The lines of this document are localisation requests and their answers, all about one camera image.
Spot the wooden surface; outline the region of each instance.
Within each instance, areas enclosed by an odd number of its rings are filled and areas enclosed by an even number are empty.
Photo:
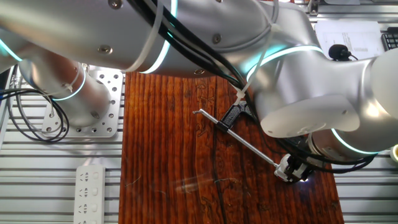
[[[271,165],[192,113],[203,108],[220,119],[234,100],[220,78],[126,75],[120,224],[343,223],[332,174],[286,184]],[[279,163],[251,121],[233,130]]]

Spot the electrical outlet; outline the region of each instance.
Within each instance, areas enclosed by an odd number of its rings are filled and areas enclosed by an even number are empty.
[[[80,166],[76,170],[73,224],[103,224],[105,167]]]

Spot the glowing blue ring light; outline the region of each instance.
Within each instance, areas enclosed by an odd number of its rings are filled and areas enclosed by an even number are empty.
[[[6,52],[11,55],[15,60],[17,60],[18,62],[21,62],[22,59],[20,57],[18,57],[7,45],[6,43],[4,43],[1,39],[0,39],[0,46],[6,50]]]
[[[281,56],[288,55],[288,54],[291,54],[291,53],[294,53],[294,52],[301,52],[301,51],[308,51],[308,50],[314,50],[314,51],[323,53],[323,50],[320,49],[319,47],[316,47],[316,46],[305,45],[305,46],[291,47],[289,49],[284,49],[284,50],[278,51],[278,52],[276,52],[276,53],[274,53],[274,54],[272,54],[270,56],[264,57],[264,59],[262,59],[262,62],[260,64],[260,66],[263,66],[266,63],[268,63],[268,62],[270,62],[270,61],[272,61],[274,59],[277,59],[277,58],[279,58]],[[249,80],[250,76],[254,73],[255,69],[256,69],[256,65],[254,65],[250,69],[250,71],[248,72],[248,75],[246,77],[246,80]]]
[[[333,128],[331,129],[332,133],[335,135],[335,137],[337,138],[337,140],[342,143],[345,147],[347,147],[348,149],[351,149],[352,151],[358,152],[358,153],[362,153],[362,154],[377,154],[379,152],[365,152],[365,151],[361,151],[359,149],[354,148],[353,146],[350,146],[347,142],[345,142],[338,134],[337,131]]]

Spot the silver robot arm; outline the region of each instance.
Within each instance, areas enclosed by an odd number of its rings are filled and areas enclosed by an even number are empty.
[[[42,55],[46,54],[68,60],[70,68],[83,62],[125,70],[138,58],[152,27],[127,2],[109,2],[1,0],[0,39],[22,62],[29,62],[21,63],[21,71],[31,80],[38,80],[43,71],[56,73],[48,67],[59,62],[44,64]],[[312,152],[337,161],[363,158],[396,144],[398,102],[391,96],[397,90],[384,85],[395,83],[393,74],[398,67],[389,63],[389,58],[398,51],[355,62],[329,61],[307,15],[289,3],[280,4],[276,24],[281,31],[271,40],[266,16],[272,14],[271,2],[165,0],[164,5],[251,79],[250,94],[266,134],[275,138],[310,134]],[[0,55],[0,71],[18,60],[10,54]],[[253,75],[258,61],[261,67]],[[137,71],[188,78],[212,75],[160,36]],[[53,86],[76,75],[71,73],[63,72]],[[49,85],[31,84],[40,89]],[[92,82],[91,93],[97,90]],[[85,108],[86,113],[92,107]]]

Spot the cable bundle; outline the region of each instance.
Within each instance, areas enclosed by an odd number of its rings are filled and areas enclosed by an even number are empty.
[[[14,76],[14,78],[15,78],[15,75],[16,75],[16,70],[17,70],[17,66],[15,66],[13,71],[12,71],[12,75]],[[8,89],[8,90],[1,90],[0,91],[0,95],[2,96],[2,98],[0,100],[7,100],[8,112],[9,112],[9,116],[10,116],[10,119],[11,119],[12,123],[18,129],[18,131],[21,132],[27,138],[29,138],[31,140],[35,140],[35,141],[46,142],[46,143],[55,143],[55,142],[61,141],[68,134],[68,132],[69,132],[69,120],[67,118],[67,115],[62,110],[62,108],[56,102],[54,102],[52,100],[51,96],[48,96],[48,95],[46,95],[45,93],[42,93],[39,90],[33,90],[33,89],[30,89],[30,88],[21,88],[21,83],[20,82],[17,82],[15,84],[11,85],[11,88]],[[55,112],[57,113],[58,117],[60,118],[60,126],[56,130],[53,130],[53,131],[42,131],[41,129],[36,128],[29,121],[29,119],[26,117],[26,115],[24,113],[24,109],[22,108],[22,103],[21,103],[21,96],[22,95],[40,95],[40,96],[43,96],[52,105],[52,108],[55,110]],[[27,134],[24,130],[22,130],[19,127],[19,125],[17,124],[17,122],[15,121],[15,117],[14,117],[14,114],[13,114],[12,109],[11,109],[12,108],[11,98],[13,96],[16,97],[17,107],[18,107],[18,110],[19,110],[19,112],[21,114],[22,119],[24,120],[26,126],[28,127],[29,131],[34,135],[34,137],[29,135],[29,134]],[[43,138],[42,136],[40,136],[38,134],[38,133],[54,133],[54,132],[57,132],[57,131],[58,131],[58,133],[54,137],[51,137],[51,138]]]

